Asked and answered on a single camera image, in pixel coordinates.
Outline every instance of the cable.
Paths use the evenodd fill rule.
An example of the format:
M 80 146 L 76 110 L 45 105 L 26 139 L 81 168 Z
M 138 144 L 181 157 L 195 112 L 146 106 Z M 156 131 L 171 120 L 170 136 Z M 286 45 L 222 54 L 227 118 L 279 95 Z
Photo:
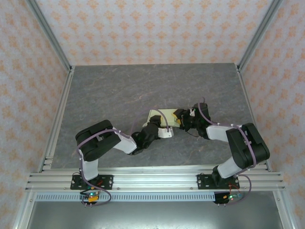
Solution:
M 196 136 L 196 135 L 192 135 L 191 133 L 189 133 L 188 131 L 186 131 L 189 135 L 191 135 L 191 136 L 194 136 L 194 137 L 199 137 L 199 135 L 198 136 Z
M 140 117 L 142 114 L 144 114 L 144 113 L 146 113 L 147 111 L 150 111 L 150 110 L 157 111 L 157 112 L 159 112 L 159 113 L 163 116 L 163 118 L 164 118 L 164 120 L 165 120 L 165 123 L 166 123 L 167 132 L 170 132 L 169 127 L 168 127 L 168 122 L 167 122 L 167 119 L 166 119 L 165 115 L 164 115 L 161 111 L 159 111 L 158 109 L 151 108 L 151 109 L 145 109 L 144 111 L 142 111 L 142 112 L 135 118 L 135 120 L 134 120 L 134 122 L 133 122 L 133 124 L 132 124 L 132 128 L 130 129 L 129 138 L 132 136 L 132 131 L 133 131 L 134 125 L 135 125 L 135 123 L 139 120 L 139 117 Z
M 90 196 L 90 194 L 86 194 L 86 195 L 83 195 L 82 196 L 82 198 L 81 198 L 81 203 L 86 207 L 87 206 L 87 203 L 85 203 L 85 198 L 86 197 L 89 197 Z M 89 204 L 90 205 L 90 207 L 92 208 L 92 207 L 94 207 L 94 206 L 98 206 L 98 205 L 101 205 L 101 204 L 92 204 L 92 203 L 90 203 Z
M 229 195 L 231 194 L 231 191 L 232 191 L 232 185 L 231 185 L 231 183 L 229 183 L 229 186 L 230 186 L 230 193 L 229 193 Z
M 204 116 L 204 114 L 203 114 L 203 112 L 201 111 L 201 108 L 200 108 L 200 102 L 198 103 L 198 109 L 199 109 L 199 113 L 201 114 L 201 116 L 202 116 L 208 123 L 210 123 L 210 124 L 212 124 L 212 125 L 220 125 L 220 123 L 214 123 L 214 122 L 212 122 L 211 120 L 209 120 L 207 117 Z M 250 167 L 251 167 L 251 168 L 254 168 L 254 167 L 256 166 L 256 158 L 255 158 L 253 149 L 252 149 L 252 147 L 251 147 L 251 144 L 250 144 L 250 142 L 249 142 L 247 136 L 244 134 L 243 130 L 242 130 L 239 126 L 233 125 L 233 124 L 231 124 L 231 125 L 223 125 L 223 126 L 233 127 L 233 128 L 237 129 L 237 130 L 241 133 L 241 135 L 243 136 L 244 140 L 246 141 L 246 144 L 247 144 L 247 146 L 248 146 L 248 148 L 249 148 L 249 151 L 250 151 L 250 154 L 251 154 L 251 156 L 252 156 L 253 165 L 250 166 Z
M 240 190 L 239 190 L 239 188 L 236 186 L 236 185 L 233 185 L 233 184 L 229 184 L 229 185 L 231 185 L 231 187 L 230 187 L 230 193 L 231 193 L 231 190 L 232 190 L 232 186 L 234 187 L 234 188 L 236 188 L 237 189 L 237 191 L 240 193 Z
M 236 202 L 228 203 L 228 204 L 226 204 L 226 205 L 233 205 L 233 204 L 240 203 L 241 201 L 244 201 L 246 198 L 248 198 L 248 196 L 249 196 L 249 194 L 250 194 L 250 192 L 251 192 L 251 190 L 252 190 L 252 182 L 251 182 L 250 178 L 249 178 L 247 175 L 243 175 L 243 174 L 240 175 L 240 176 L 241 176 L 241 177 L 245 177 L 245 178 L 248 179 L 248 181 L 249 181 L 249 191 L 247 192 L 247 194 L 244 195 L 243 198 L 239 199 L 239 200 L 236 201 Z

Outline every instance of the patterned wallpaper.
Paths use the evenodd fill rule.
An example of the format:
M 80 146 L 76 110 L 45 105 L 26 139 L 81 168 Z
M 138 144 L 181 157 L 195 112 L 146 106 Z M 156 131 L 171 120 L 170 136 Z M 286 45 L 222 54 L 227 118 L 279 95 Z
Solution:
M 284 172 L 305 226 L 305 4 L 284 0 L 243 72 L 271 165 Z
M 26 1 L 1 0 L 0 228 L 12 228 L 38 169 L 66 74 Z
M 72 65 L 239 63 L 272 0 L 38 0 Z

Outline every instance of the aluminum frame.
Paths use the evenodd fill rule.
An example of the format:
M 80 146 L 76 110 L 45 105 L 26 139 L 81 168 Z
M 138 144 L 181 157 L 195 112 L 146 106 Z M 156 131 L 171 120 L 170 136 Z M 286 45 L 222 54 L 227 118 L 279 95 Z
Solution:
M 225 191 L 226 189 L 198 189 L 196 175 L 211 174 L 216 165 L 165 166 L 165 167 L 117 167 L 99 169 L 99 174 L 114 175 L 112 192 L 181 192 Z M 26 191 L 69 191 L 72 173 L 76 169 L 46 169 L 30 174 Z M 277 191 L 285 189 L 279 172 L 268 172 L 266 164 L 244 172 L 252 181 L 252 191 Z M 242 190 L 249 189 L 245 177 L 239 177 Z
M 37 193 L 25 193 L 13 229 L 26 229 L 28 227 Z
M 45 163 L 48 162 L 48 160 L 53 159 L 64 110 L 65 110 L 66 103 L 68 100 L 68 95 L 69 95 L 69 90 L 70 90 L 70 86 L 71 86 L 71 82 L 72 82 L 72 78 L 73 78 L 73 74 L 74 74 L 74 69 L 75 69 L 75 66 L 73 66 L 67 74 L 66 82 L 65 82 L 65 85 L 61 92 L 61 99 L 60 99 L 60 102 L 59 102 L 59 105 L 57 108 L 57 113 L 56 113 L 54 121 L 53 121 L 52 130 L 50 132 L 48 142 L 44 149 L 44 156 L 40 162 L 40 168 L 39 168 L 38 172 L 42 171 L 43 166 L 45 165 Z
M 26 0 L 28 3 L 29 8 L 32 10 L 33 14 L 35 15 L 38 23 L 40 24 L 42 30 L 45 32 L 46 36 L 48 37 L 51 45 L 53 46 L 55 52 L 57 53 L 62 65 L 67 69 L 71 69 L 71 65 L 62 50 L 59 42 L 57 41 L 54 33 L 52 32 L 51 27 L 49 26 L 46 18 L 44 17 L 39 5 L 37 4 L 36 0 Z
M 266 15 L 264 16 L 262 22 L 258 26 L 253 38 L 251 39 L 243 57 L 241 58 L 239 64 L 238 64 L 238 71 L 242 71 L 243 68 L 246 66 L 247 62 L 250 60 L 253 52 L 255 51 L 255 48 L 257 47 L 259 41 L 264 35 L 264 32 L 268 28 L 269 24 L 272 21 L 272 18 L 277 13 L 277 9 L 281 5 L 283 0 L 273 0 Z

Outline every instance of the purple cable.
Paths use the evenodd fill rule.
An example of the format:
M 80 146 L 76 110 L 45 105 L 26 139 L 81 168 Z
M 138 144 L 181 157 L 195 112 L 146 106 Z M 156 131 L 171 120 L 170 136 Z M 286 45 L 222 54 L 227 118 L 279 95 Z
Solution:
M 100 132 L 98 132 L 98 133 L 96 133 L 96 134 L 94 134 L 94 135 L 88 137 L 86 140 L 82 141 L 82 142 L 77 146 L 77 149 L 76 149 L 76 151 L 78 152 L 78 154 L 79 154 L 79 156 L 80 156 L 80 161 L 81 161 L 80 172 L 81 172 L 81 177 L 82 177 L 82 179 L 83 179 L 83 180 L 85 181 L 85 183 L 86 183 L 87 185 L 89 185 L 90 187 L 93 187 L 93 188 L 95 188 L 95 189 L 97 189 L 97 190 L 101 190 L 101 191 L 103 191 L 103 192 L 105 192 L 105 193 L 107 193 L 107 194 L 109 195 L 109 199 L 108 199 L 107 201 L 101 202 L 101 203 L 97 203 L 97 204 L 93 204 L 93 205 L 90 204 L 91 207 L 100 206 L 100 205 L 109 203 L 110 200 L 112 199 L 112 196 L 111 196 L 111 193 L 108 192 L 106 189 L 103 189 L 103 188 L 101 188 L 101 187 L 97 187 L 97 186 L 95 186 L 95 185 L 93 185 L 93 184 L 90 184 L 90 183 L 88 182 L 88 180 L 85 178 L 84 172 L 83 172 L 83 167 L 82 167 L 83 157 L 82 157 L 81 153 L 79 152 L 79 149 L 80 149 L 84 144 L 86 144 L 87 142 L 89 142 L 90 140 L 92 140 L 93 138 L 95 138 L 95 137 L 97 137 L 97 136 L 99 136 L 99 135 L 108 133 L 108 132 L 116 132 L 116 133 L 118 133 L 118 134 L 121 134 L 121 135 L 124 136 L 124 137 L 129 138 L 128 135 L 122 133 L 120 130 L 115 130 L 115 129 L 103 130 L 103 131 L 100 131 Z M 85 198 L 85 197 L 86 197 L 86 196 L 84 196 L 84 197 L 82 198 L 81 203 L 82 203 L 83 205 L 86 206 L 87 204 L 84 202 L 84 198 Z
M 219 125 L 219 123 L 214 123 L 214 122 L 212 122 L 211 120 L 209 120 L 207 117 L 204 116 L 204 114 L 203 114 L 203 112 L 201 111 L 201 108 L 200 108 L 200 103 L 198 103 L 198 109 L 199 109 L 199 113 L 201 114 L 201 116 L 202 116 L 208 123 L 210 123 L 210 124 L 212 124 L 212 125 Z M 237 126 L 237 125 L 224 125 L 224 126 L 235 128 L 235 129 L 237 129 L 237 130 L 241 133 L 241 135 L 243 136 L 244 140 L 246 141 L 246 144 L 247 144 L 247 146 L 248 146 L 248 148 L 249 148 L 249 151 L 250 151 L 250 154 L 251 154 L 251 156 L 252 156 L 253 165 L 251 166 L 251 168 L 254 168 L 254 167 L 256 166 L 256 158 L 255 158 L 253 149 L 252 149 L 252 147 L 251 147 L 251 144 L 250 144 L 250 142 L 249 142 L 247 136 L 244 134 L 243 130 L 242 130 L 239 126 Z
M 170 132 L 169 127 L 168 127 L 168 122 L 167 122 L 167 119 L 166 119 L 165 115 L 164 115 L 161 111 L 159 111 L 158 109 L 150 108 L 150 109 L 145 109 L 144 111 L 142 111 L 142 112 L 135 118 L 135 120 L 134 120 L 134 122 L 133 122 L 133 124 L 132 124 L 132 128 L 131 128 L 131 130 L 130 130 L 129 137 L 132 136 L 132 131 L 133 131 L 134 125 L 135 125 L 135 123 L 138 121 L 139 117 L 140 117 L 142 114 L 144 114 L 144 113 L 146 113 L 147 111 L 150 111 L 150 110 L 157 111 L 157 112 L 159 112 L 159 113 L 163 116 L 163 118 L 164 118 L 164 120 L 165 120 L 165 123 L 166 123 L 167 132 Z

